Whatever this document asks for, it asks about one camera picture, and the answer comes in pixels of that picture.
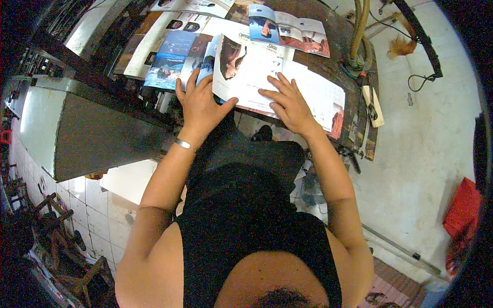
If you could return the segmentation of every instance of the hand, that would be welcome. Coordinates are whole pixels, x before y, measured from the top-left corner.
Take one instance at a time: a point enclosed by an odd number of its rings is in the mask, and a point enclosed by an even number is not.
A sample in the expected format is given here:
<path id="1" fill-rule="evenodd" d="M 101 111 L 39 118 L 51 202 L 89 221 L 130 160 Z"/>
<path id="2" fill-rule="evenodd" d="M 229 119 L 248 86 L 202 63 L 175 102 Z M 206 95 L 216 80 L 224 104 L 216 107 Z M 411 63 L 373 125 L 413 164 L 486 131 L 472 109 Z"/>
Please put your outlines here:
<path id="1" fill-rule="evenodd" d="M 185 93 L 181 90 L 181 80 L 176 79 L 176 96 L 183 107 L 185 122 L 178 138 L 195 148 L 202 145 L 209 133 L 238 102 L 238 98 L 233 97 L 219 106 L 212 94 L 212 75 L 204 77 L 195 86 L 199 71 L 197 68 L 191 74 Z"/>
<path id="2" fill-rule="evenodd" d="M 274 100 L 270 107 L 290 131 L 307 139 L 308 136 L 319 131 L 322 127 L 312 116 L 310 107 L 301 95 L 296 81 L 293 79 L 289 83 L 281 73 L 278 73 L 277 77 L 279 80 L 267 76 L 267 80 L 278 88 L 280 93 L 264 89 L 259 89 L 258 92 L 260 95 Z"/>

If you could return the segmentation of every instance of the concrete floor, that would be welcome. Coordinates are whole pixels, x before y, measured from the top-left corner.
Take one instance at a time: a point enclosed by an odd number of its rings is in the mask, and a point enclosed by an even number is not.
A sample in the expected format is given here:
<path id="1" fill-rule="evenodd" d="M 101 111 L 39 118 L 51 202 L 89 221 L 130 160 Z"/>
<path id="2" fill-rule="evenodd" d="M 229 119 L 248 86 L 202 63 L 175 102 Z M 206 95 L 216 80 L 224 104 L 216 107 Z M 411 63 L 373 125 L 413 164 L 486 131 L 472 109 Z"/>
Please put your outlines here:
<path id="1" fill-rule="evenodd" d="M 338 14 L 354 9 L 352 1 L 325 1 L 332 8 L 339 6 Z M 474 118 L 480 112 L 478 90 L 460 39 L 437 5 L 406 2 L 418 4 L 415 15 L 432 40 L 444 77 L 427 82 L 417 93 L 410 91 L 407 79 L 411 74 L 433 73 L 423 47 L 418 44 L 413 54 L 391 61 L 388 42 L 399 33 L 387 28 L 371 39 L 385 125 L 378 130 L 375 160 L 360 161 L 362 173 L 351 169 L 350 174 L 362 222 L 443 270 L 450 239 L 441 225 L 444 212 L 462 178 L 474 180 L 472 143 Z M 380 16 L 380 6 L 380 1 L 371 1 L 371 10 L 379 19 L 398 11 L 394 4 L 387 5 Z M 368 18 L 368 25 L 374 22 Z M 394 26 L 405 32 L 399 23 Z M 419 88 L 421 82 L 417 78 L 411 86 Z M 429 277 L 381 249 L 375 255 L 417 281 Z"/>

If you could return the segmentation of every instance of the hose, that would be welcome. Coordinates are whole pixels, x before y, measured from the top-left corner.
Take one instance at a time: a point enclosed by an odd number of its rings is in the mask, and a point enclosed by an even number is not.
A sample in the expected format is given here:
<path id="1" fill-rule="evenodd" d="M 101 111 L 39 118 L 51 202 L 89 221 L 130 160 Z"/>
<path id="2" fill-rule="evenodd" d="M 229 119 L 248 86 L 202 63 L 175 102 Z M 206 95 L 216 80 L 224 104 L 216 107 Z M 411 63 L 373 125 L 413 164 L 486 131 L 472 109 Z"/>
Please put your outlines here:
<path id="1" fill-rule="evenodd" d="M 363 35 L 363 46 L 365 47 L 365 65 L 363 66 L 363 71 L 368 72 L 373 65 L 373 52 L 370 47 L 370 41 Z"/>
<path id="2" fill-rule="evenodd" d="M 354 3 L 356 5 L 356 16 L 358 15 L 358 5 L 356 2 L 359 2 L 358 0 L 354 0 Z M 359 44 L 361 43 L 361 39 L 363 38 L 364 31 L 366 28 L 366 22 L 368 21 L 368 12 L 370 11 L 370 0 L 363 0 L 363 12 L 361 14 L 361 18 L 358 20 L 357 24 L 357 30 L 356 34 L 354 35 L 354 39 L 352 40 L 351 43 L 351 50 L 350 50 L 350 59 L 352 62 L 356 61 L 356 57 L 358 54 L 358 48 Z"/>

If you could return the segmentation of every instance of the silver bracelet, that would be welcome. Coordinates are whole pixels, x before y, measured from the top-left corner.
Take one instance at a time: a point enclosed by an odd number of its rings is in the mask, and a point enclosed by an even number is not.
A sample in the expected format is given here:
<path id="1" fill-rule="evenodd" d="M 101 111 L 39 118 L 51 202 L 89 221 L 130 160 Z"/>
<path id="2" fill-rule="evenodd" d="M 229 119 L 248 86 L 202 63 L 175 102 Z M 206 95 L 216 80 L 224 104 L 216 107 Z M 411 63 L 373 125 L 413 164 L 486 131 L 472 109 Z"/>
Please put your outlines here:
<path id="1" fill-rule="evenodd" d="M 178 139 L 178 138 L 176 138 L 175 143 L 176 143 L 176 144 L 178 144 L 178 145 L 181 145 L 181 146 L 182 146 L 182 147 L 184 147 L 185 149 L 189 149 L 189 148 L 191 148 L 191 147 L 192 147 L 192 146 L 191 146 L 188 142 L 185 142 L 185 141 L 183 141 L 183 140 L 181 140 L 181 139 Z"/>

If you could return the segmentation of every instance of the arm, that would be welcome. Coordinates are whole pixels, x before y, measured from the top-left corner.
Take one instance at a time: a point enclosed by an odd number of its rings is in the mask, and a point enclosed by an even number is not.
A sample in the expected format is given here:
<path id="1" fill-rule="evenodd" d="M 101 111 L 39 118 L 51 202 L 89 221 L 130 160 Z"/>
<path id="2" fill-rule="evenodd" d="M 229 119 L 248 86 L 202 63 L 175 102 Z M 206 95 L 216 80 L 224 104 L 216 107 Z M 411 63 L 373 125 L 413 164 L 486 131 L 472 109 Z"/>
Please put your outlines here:
<path id="1" fill-rule="evenodd" d="M 218 106 L 212 94 L 212 75 L 195 86 L 199 71 L 194 70 L 188 79 L 186 93 L 181 91 L 181 80 L 176 80 L 176 96 L 183 107 L 185 121 L 178 138 L 189 143 L 191 148 L 185 149 L 174 143 L 145 188 L 125 253 L 118 265 L 115 292 L 121 307 L 139 306 L 137 302 L 142 292 L 152 289 L 150 255 L 172 223 L 179 194 L 195 158 L 194 150 L 238 102 L 237 98 L 231 98 Z"/>
<path id="2" fill-rule="evenodd" d="M 259 90 L 274 100 L 271 108 L 310 147 L 330 221 L 327 237 L 334 255 L 343 290 L 343 303 L 354 307 L 361 302 L 373 281 L 373 259 L 366 244 L 351 179 L 320 124 L 313 118 L 296 81 L 278 73 L 279 80 L 267 79 L 280 92 Z"/>

